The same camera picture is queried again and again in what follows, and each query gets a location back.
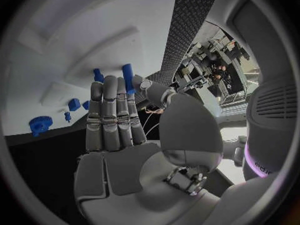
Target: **wire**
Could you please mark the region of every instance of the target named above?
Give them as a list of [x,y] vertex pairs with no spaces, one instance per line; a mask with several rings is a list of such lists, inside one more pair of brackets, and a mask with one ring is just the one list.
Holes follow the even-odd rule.
[[148,120],[149,120],[149,118],[152,116],[152,114],[154,114],[155,112],[157,112],[157,111],[159,111],[159,110],[160,110],[160,109],[156,109],[153,113],[151,113],[151,114],[147,117],[147,119],[146,119],[144,125],[142,126],[143,129],[144,129],[144,127],[146,126],[146,123],[148,122]]
[[155,129],[160,123],[155,124],[153,127],[150,128],[149,131],[147,131],[147,133],[145,134],[145,136],[147,137],[147,135],[153,130]]

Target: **white surface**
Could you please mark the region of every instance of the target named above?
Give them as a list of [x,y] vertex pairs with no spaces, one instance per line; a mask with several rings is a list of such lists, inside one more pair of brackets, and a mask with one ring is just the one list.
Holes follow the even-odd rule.
[[[49,91],[53,83],[66,85],[72,82],[80,85],[78,87],[87,88],[87,83],[93,81],[93,72],[90,69],[97,65],[97,60],[104,75],[112,72],[111,65],[114,61],[118,61],[120,66],[123,60],[124,64],[135,63],[134,70],[141,76],[159,71],[175,0],[45,2],[44,6],[38,7],[38,13],[30,19],[29,24],[24,24],[24,31],[10,54],[6,109],[1,114],[7,118],[2,124],[6,136],[30,133],[28,123],[37,116],[52,117],[53,125],[50,129],[70,126],[80,119],[87,112],[82,107],[71,112],[71,123],[67,123],[63,114],[67,107],[57,101],[51,102],[51,97],[56,95],[54,91]],[[135,33],[137,42],[134,46],[110,43],[109,46],[112,47],[107,53],[111,59],[104,57],[107,53],[103,48],[95,52],[91,64],[81,64],[80,69],[77,67],[94,48],[129,28],[136,28],[138,31]],[[74,97],[83,99],[83,93],[83,90],[78,88],[76,94],[66,91],[63,97],[64,100],[67,96],[70,100]],[[89,90],[86,90],[86,95],[89,96]],[[45,98],[47,100],[43,106],[41,101]]]
[[[226,127],[221,130],[221,135],[224,141],[236,139],[238,136],[247,136],[247,128]],[[217,168],[234,184],[245,182],[243,169],[236,167],[234,161],[223,159]]]

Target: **blue block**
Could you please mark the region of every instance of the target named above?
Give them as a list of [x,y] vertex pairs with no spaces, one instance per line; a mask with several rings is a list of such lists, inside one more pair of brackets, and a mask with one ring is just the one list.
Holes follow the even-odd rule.
[[52,118],[49,116],[37,116],[29,122],[32,135],[34,137],[38,137],[40,133],[48,131],[52,124]]
[[95,82],[101,82],[101,83],[104,83],[104,76],[103,74],[100,72],[100,69],[99,68],[95,68],[93,70],[93,73],[94,73],[94,80]]
[[133,69],[131,64],[126,64],[122,67],[123,71],[123,78],[125,80],[126,85],[126,91],[128,94],[134,94],[136,91],[134,89],[134,86],[132,84],[132,79],[134,77]]
[[70,111],[76,111],[81,107],[79,99],[78,98],[73,98],[71,101],[68,103],[68,107]]
[[90,101],[85,101],[82,106],[84,107],[85,110],[89,110],[90,108]]
[[64,113],[64,119],[69,123],[71,118],[71,113],[69,111]]

